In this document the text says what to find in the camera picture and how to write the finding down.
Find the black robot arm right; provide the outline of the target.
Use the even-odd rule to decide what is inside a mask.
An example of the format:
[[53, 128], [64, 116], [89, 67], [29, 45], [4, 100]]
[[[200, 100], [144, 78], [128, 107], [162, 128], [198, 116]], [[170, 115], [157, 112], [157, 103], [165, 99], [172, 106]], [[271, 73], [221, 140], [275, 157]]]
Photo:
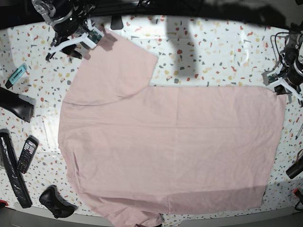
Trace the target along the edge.
[[90, 19], [98, 4], [96, 0], [33, 0], [32, 4], [55, 31], [46, 61], [57, 52], [81, 59], [81, 53], [75, 50], [78, 44], [94, 49], [104, 37]]

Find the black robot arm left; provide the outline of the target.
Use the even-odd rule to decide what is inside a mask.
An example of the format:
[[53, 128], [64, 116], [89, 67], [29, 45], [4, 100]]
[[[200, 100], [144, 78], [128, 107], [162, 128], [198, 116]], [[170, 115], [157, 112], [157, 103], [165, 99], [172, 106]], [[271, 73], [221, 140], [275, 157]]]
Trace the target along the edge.
[[277, 95], [292, 95], [303, 105], [303, 33], [278, 32], [271, 39], [276, 63], [262, 74], [266, 88]]

